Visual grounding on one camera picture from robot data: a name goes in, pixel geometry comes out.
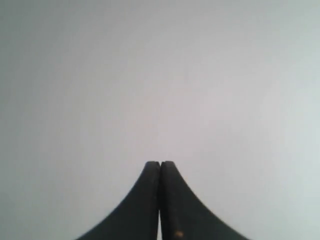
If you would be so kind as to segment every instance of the gray background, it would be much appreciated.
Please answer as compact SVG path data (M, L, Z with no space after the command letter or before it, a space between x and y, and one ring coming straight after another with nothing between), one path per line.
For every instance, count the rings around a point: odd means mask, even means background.
M0 239L72 240L175 161L253 240L320 238L320 3L0 0Z

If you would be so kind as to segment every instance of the black rubber part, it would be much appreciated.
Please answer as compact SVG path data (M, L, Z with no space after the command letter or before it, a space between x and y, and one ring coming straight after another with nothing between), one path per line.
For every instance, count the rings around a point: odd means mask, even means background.
M247 240L201 203L172 161L161 164L158 198L163 240Z
M156 240L160 165L149 161L125 199L78 240Z

